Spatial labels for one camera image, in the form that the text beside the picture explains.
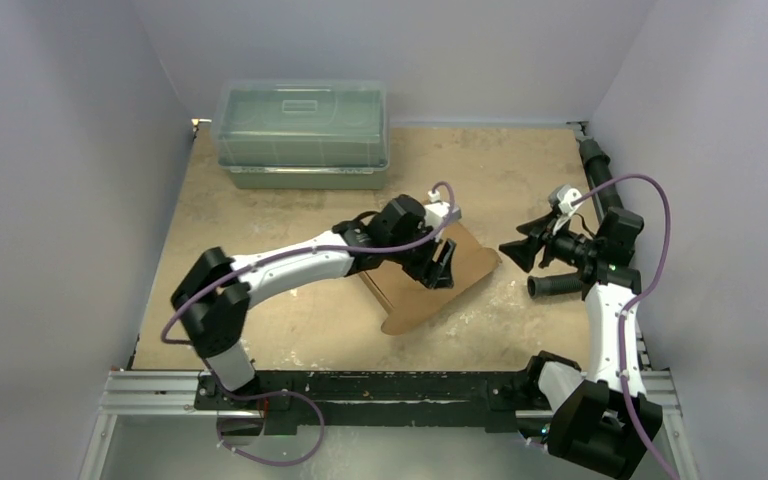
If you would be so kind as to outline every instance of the brown cardboard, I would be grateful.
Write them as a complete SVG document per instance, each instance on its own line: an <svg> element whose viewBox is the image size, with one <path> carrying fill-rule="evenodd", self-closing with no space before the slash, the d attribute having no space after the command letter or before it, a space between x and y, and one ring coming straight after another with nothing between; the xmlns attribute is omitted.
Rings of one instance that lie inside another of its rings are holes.
<svg viewBox="0 0 768 480"><path fill-rule="evenodd" d="M428 290L392 262L384 262L379 268L360 274L363 283L389 314L381 324L382 332L387 335L408 332L433 317L501 263L495 250L481 246L460 223L446 227L443 238L451 238L457 244L452 258L454 288Z"/></svg>

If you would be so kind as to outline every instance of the gray wall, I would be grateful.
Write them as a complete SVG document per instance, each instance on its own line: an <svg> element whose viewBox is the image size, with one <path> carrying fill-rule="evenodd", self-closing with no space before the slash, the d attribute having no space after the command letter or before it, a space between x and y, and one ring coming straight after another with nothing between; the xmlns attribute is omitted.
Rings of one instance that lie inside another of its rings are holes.
<svg viewBox="0 0 768 480"><path fill-rule="evenodd" d="M617 172L663 182L673 244L641 307L657 364L672 367L705 478L768 478L768 1L661 0L593 116ZM622 188L648 224L661 207Z"/></svg>
<svg viewBox="0 0 768 480"><path fill-rule="evenodd" d="M654 0L135 0L193 116L229 78L387 82L396 122L589 118Z"/></svg>
<svg viewBox="0 0 768 480"><path fill-rule="evenodd" d="M0 0L0 479L77 476L190 129L128 0Z"/></svg>

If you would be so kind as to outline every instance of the purple cable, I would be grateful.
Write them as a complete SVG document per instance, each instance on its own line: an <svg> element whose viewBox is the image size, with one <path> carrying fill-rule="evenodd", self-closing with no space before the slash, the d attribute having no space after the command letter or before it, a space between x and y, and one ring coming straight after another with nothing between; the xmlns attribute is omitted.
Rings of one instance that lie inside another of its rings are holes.
<svg viewBox="0 0 768 480"><path fill-rule="evenodd" d="M237 394L234 394L234 393L228 391L228 389L226 389L222 385L222 383L219 381L219 379L216 377L216 375L214 375L213 378L216 381L216 385L218 385L219 389L222 390L222 394L225 395L226 397L230 398L230 399L238 400L238 401L244 401L245 402L245 401L250 401L250 400L261 400L261 399L264 399L264 398L272 398L272 397L295 397L295 398L298 398L299 400L307 403L308 405L310 405L311 408L313 408L313 411L316 413L316 416L319 417L319 435L316 437L316 443L314 443L313 447L311 447L310 450L308 450L308 452L305 453L304 455L302 455L301 457L293 459L293 460L287 460L287 461L269 460L269 459L266 459L266 458L263 458L263 457L258 457L257 455L252 455L251 453L248 453L248 452L246 452L244 450L240 450L237 447L229 445L228 442L225 441L225 437L222 436L222 430L221 430L222 424L217 419L217 421L216 421L216 436L219 438L219 443L223 447L225 447L229 452L236 453L237 455L240 455L241 457L248 458L249 460L253 460L253 461L257 462L257 463L261 463L263 465L268 465L270 467L292 467L292 466L299 465L300 463L304 463L305 461L307 461L310 457L312 457L317 452L317 450L319 450L319 447L322 446L322 440L325 438L325 416L322 415L322 410L320 410L319 407L316 406L316 403L314 403L314 401L311 400L310 398L308 398L307 396L302 395L301 393L292 392L292 391L289 391L289 390L286 390L286 391L285 390L280 390L280 391L275 391L275 392L267 392L267 393L261 393L261 394L258 394L258 395L237 395Z"/></svg>
<svg viewBox="0 0 768 480"><path fill-rule="evenodd" d="M413 241L411 243L407 243L405 245L399 245L396 247L387 247L387 248L350 247L348 245L320 245L315 248L302 247L302 248L296 248L293 250L288 250L285 252L276 253L275 255L272 255L270 257L260 259L254 263L250 263L244 267L238 268L237 270L234 270L233 272L227 275L223 275L221 278L219 278L215 282L211 283L210 285L196 292L195 295L193 295L190 299L184 302L183 305L181 305L181 308L179 308L175 312L175 314L172 315L172 318L169 319L168 322L166 322L166 325L163 326L163 329L160 332L160 341L167 345L192 345L187 340L179 340L179 339L173 339L168 337L169 331L172 330L172 327L181 318L181 315L183 315L184 312L186 312L190 307L192 307L196 302L201 300L208 293L213 292L225 282L233 278L236 278L244 273L247 273L253 268L262 267L264 265L270 264L277 260L282 260L284 258L292 257L295 255L310 253L310 252L313 252L314 250L326 251L326 252L389 254L389 253L398 253L398 252L404 252L406 250L411 250L427 242L430 242L432 239L434 239L434 237L437 236L437 234L443 231L443 229L449 223L449 219L451 218L452 213L455 211L455 191L452 189L452 186L449 185L448 182L440 181L434 184L431 190L433 192L436 192L437 189L440 187L445 188L446 192L449 195L449 212L446 214L446 216L443 218L443 221L440 223L440 225L437 226L437 228L435 228L428 235L420 238L419 240ZM205 363L205 366L208 368L208 370L210 370L210 366L207 365L207 363ZM217 424L216 433L219 436L219 440L222 446L224 446L225 448L227 448L233 453L236 453L238 455L248 458L249 460L254 460L255 462L262 463L264 465L275 466L275 467L290 467L293 465L298 465L304 462L305 460L309 459L310 457L312 457L313 454L316 453L317 450L319 450L319 447L322 445L322 439L325 437L325 417L322 415L322 410L320 410L319 407L316 406L316 403L314 403L313 400L306 397L305 395L302 395L301 393L283 391L283 390L276 391L276 392L261 393L259 395L247 395L247 396L235 395L229 392L227 389L225 389L225 387L222 385L219 379L216 378L216 375L214 375L214 379L216 381L216 385L219 386L219 388L228 398L232 398L234 400L249 401L249 400L259 400L262 398L281 397L281 396L295 397L307 403L308 405L310 405L311 408L313 408L313 411L316 413L316 416L319 417L319 437L316 440L316 444L314 444L313 448L311 448L310 451L308 451L306 454L302 455L301 457L295 460L290 460L286 462L268 460L268 459L261 458L256 455L252 455L250 453L244 452L236 447L232 447L228 445L222 438L222 432L219 430L219 425Z"/></svg>
<svg viewBox="0 0 768 480"><path fill-rule="evenodd" d="M661 196L661 202L664 204L664 246L661 249L661 258L658 261L658 268L655 269L655 276L652 278L652 283L650 283L645 290L640 292L640 294L629 300L628 303L626 303L622 308L622 311L620 311L620 371L626 371L628 369L628 358L626 358L625 348L622 347L622 345L625 343L623 339L625 338L625 321L628 318L628 312L632 307L640 303L641 300L649 296L649 294L655 290L655 287L658 286L658 282L661 281L661 274L664 272L664 264L667 261L667 251L670 248L670 229L672 227L672 222L670 219L670 202L667 200L667 193L664 192L664 189L661 187L661 185L652 177L643 175L641 173L631 173L608 180L607 182L589 191L578 200L572 202L573 205L579 205L603 189L630 178L637 178L649 182L653 187L655 187L655 190L658 191L658 195ZM664 459L663 455L661 455L661 452L658 451L658 449L655 447L655 444L653 444L652 440L649 439L649 435L646 434L646 430L643 429L643 425L640 423L640 419L637 417L637 412L634 410L634 404L631 401L631 393L628 388L628 377L621 375L620 384L622 385L623 400L625 400L625 407L626 410L628 410L628 416L631 419L631 424L634 426L634 430L637 431L637 435L640 437L640 440L643 441L646 449L649 450L649 453L651 453L653 457L655 457L655 460L657 460L658 464L661 465L661 468L667 472L667 475L673 480L680 480L678 474L673 470L669 462Z"/></svg>

